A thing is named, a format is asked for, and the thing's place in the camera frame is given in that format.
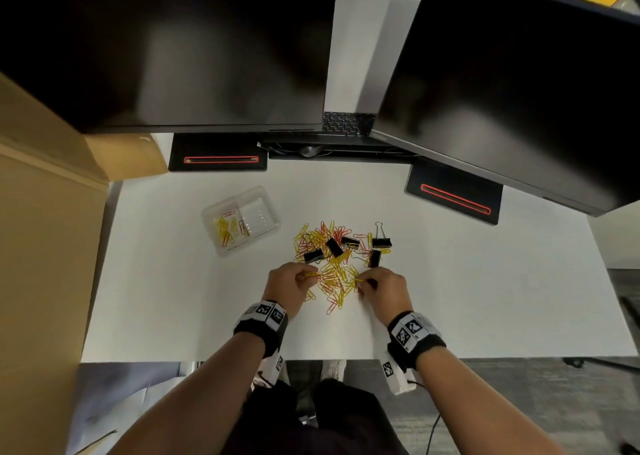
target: monitor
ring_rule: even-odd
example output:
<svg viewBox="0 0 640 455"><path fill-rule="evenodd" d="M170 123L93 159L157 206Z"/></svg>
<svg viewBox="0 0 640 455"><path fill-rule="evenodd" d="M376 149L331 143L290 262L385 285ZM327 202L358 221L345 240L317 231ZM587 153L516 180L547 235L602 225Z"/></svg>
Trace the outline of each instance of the monitor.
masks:
<svg viewBox="0 0 640 455"><path fill-rule="evenodd" d="M0 71L81 131L322 127L335 0L0 5Z"/></svg>
<svg viewBox="0 0 640 455"><path fill-rule="evenodd" d="M640 199L640 17L421 0L371 136L600 215Z"/></svg>

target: clear plastic container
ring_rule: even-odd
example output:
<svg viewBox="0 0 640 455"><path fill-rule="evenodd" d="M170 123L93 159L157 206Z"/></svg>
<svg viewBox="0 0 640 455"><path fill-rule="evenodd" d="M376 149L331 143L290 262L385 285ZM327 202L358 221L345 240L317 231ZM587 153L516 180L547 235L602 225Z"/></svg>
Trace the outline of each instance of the clear plastic container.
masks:
<svg viewBox="0 0 640 455"><path fill-rule="evenodd" d="M280 219L262 186L213 204L201 216L221 257L280 229Z"/></svg>

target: cardboard box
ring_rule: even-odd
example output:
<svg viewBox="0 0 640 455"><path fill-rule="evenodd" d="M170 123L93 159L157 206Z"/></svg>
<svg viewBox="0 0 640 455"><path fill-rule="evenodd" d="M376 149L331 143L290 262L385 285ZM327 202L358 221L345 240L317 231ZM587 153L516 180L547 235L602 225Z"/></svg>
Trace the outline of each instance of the cardboard box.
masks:
<svg viewBox="0 0 640 455"><path fill-rule="evenodd" d="M164 172L149 135L81 135L0 74L0 453L64 453L109 181Z"/></svg>

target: wrist band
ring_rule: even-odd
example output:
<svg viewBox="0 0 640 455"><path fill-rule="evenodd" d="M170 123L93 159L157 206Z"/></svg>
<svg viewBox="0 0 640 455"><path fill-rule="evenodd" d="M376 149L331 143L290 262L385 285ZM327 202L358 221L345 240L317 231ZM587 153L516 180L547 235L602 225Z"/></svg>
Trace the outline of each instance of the wrist band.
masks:
<svg viewBox="0 0 640 455"><path fill-rule="evenodd" d="M251 305L240 316L234 327L234 335L250 332L260 337L264 340L263 359L266 359L280 349L288 323L287 311L282 306L272 300L262 300Z"/></svg>
<svg viewBox="0 0 640 455"><path fill-rule="evenodd" d="M403 372L415 369L418 356L432 347L446 347L440 332L421 314L403 312L387 328L391 342L387 350Z"/></svg>

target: left hand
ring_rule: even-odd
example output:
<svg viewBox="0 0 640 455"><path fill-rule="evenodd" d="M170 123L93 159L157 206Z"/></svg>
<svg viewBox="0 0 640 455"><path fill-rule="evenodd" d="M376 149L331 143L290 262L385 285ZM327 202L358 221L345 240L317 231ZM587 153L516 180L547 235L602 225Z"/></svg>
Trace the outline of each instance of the left hand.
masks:
<svg viewBox="0 0 640 455"><path fill-rule="evenodd" d="M293 319L305 302L307 290L314 286L319 276L304 278L304 273L315 273L318 268L304 263L286 263L280 268L269 271L267 286L264 288L263 300L276 301Z"/></svg>

